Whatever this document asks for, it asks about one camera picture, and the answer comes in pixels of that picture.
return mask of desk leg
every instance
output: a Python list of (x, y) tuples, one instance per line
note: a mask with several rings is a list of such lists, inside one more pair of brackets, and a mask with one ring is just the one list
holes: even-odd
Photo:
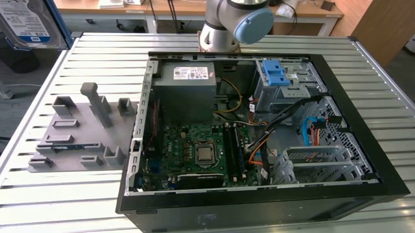
[(331, 31), (336, 25), (338, 18), (326, 18), (326, 23), (322, 26), (318, 36), (330, 36)]
[(153, 16), (152, 15), (145, 15), (145, 23), (147, 23), (147, 31), (148, 33), (157, 33), (157, 27), (153, 24)]

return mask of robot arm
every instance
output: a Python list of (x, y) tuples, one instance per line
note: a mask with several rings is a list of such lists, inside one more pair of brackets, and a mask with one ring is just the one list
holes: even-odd
[(268, 33), (274, 13), (268, 0), (208, 0), (199, 43), (204, 51), (232, 52), (239, 42), (252, 44)]

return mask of hard drive label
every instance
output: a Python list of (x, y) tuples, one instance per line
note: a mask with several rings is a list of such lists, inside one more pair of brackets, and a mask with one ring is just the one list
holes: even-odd
[(16, 36), (27, 42), (47, 42), (51, 37), (28, 0), (0, 0), (0, 14)]

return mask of wooden desk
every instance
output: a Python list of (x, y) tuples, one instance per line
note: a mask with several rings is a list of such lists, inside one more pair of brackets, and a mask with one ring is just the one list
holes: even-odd
[(53, 0), (64, 18), (145, 19), (148, 5), (125, 5), (124, 8), (100, 9), (99, 0)]
[[(152, 2), (157, 19), (171, 20), (167, 0), (152, 0)], [(343, 17), (343, 13), (336, 6), (331, 11), (320, 9), (322, 2), (323, 0), (316, 0), (316, 6), (311, 1), (298, 5), (298, 23), (323, 24), (319, 36), (328, 36), (338, 19)], [(125, 5), (124, 8), (113, 9), (99, 9), (97, 0), (55, 0), (55, 4), (64, 18), (144, 19), (148, 32), (156, 33), (148, 0), (144, 5)], [(206, 4), (203, 2), (175, 0), (174, 4), (178, 20), (206, 20)], [(278, 8), (279, 6), (271, 7), (274, 12), (276, 12)], [(292, 23), (292, 19), (275, 16), (275, 22)]]
[[(152, 0), (155, 13), (162, 20), (171, 20), (170, 7), (167, 0)], [(178, 20), (204, 20), (206, 4), (203, 2), (192, 2), (187, 0), (175, 0), (175, 9)], [(334, 6), (331, 11), (320, 9), (323, 0), (316, 0), (316, 5), (312, 1), (302, 2), (296, 7), (298, 23), (319, 23), (323, 24), (319, 36), (330, 36), (338, 19), (343, 17), (340, 9)], [(272, 12), (276, 12), (279, 6), (271, 7)], [(292, 19), (275, 16), (275, 22), (292, 23)], [(149, 32), (155, 32), (156, 28), (148, 25)]]

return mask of power supply label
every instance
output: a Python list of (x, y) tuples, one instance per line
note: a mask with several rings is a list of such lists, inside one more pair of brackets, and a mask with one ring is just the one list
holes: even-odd
[(47, 42), (51, 36), (39, 16), (29, 10), (28, 0), (0, 0), (0, 14), (16, 36), (27, 42)]
[(174, 79), (176, 80), (208, 79), (208, 68), (207, 67), (176, 67)]

